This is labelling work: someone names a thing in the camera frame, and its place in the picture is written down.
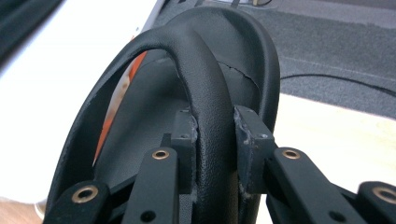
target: wire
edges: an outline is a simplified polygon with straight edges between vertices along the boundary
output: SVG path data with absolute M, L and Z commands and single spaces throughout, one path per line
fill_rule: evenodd
M 289 75 L 289 76 L 281 77 L 280 80 L 285 80 L 285 79 L 290 79 L 290 78 L 295 78 L 295 77 L 328 77 L 328 78 L 334 78 L 334 79 L 339 79 L 339 80 L 343 80 L 343 81 L 348 81 L 348 82 L 353 82 L 353 83 L 356 83 L 356 84 L 360 84 L 362 86 L 371 88 L 373 90 L 381 91 L 381 92 L 384 92 L 385 94 L 388 94 L 390 96 L 396 97 L 396 91 L 392 91 L 392 90 L 387 89 L 387 88 L 383 88 L 383 87 L 380 87 L 380 86 L 368 84 L 368 83 L 365 83 L 365 82 L 362 82 L 362 81 L 358 81 L 358 80 L 354 80 L 354 79 L 350 79 L 350 78 L 347 78 L 347 77 L 337 77 L 337 76 L 326 75 L 326 74 L 295 74 L 295 75 Z

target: black fabric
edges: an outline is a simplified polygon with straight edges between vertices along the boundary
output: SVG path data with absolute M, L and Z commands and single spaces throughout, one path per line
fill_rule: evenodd
M 200 23 L 202 14 L 215 22 Z M 225 43 L 218 46 L 220 40 Z M 127 64 L 146 49 L 155 50 L 125 93 L 92 169 L 111 92 Z M 242 197 L 238 207 L 233 104 L 256 110 L 273 130 L 278 94 L 273 43 L 245 13 L 199 7 L 139 35 L 107 68 L 81 108 L 58 163 L 49 209 L 79 181 L 95 178 L 113 187 L 137 174 L 145 152 L 171 132 L 176 111 L 190 106 L 199 130 L 197 186 L 191 196 L 181 197 L 181 223 L 235 223 L 238 217 L 253 223 L 260 198 Z
M 62 0 L 0 2 L 0 65 L 61 2 Z

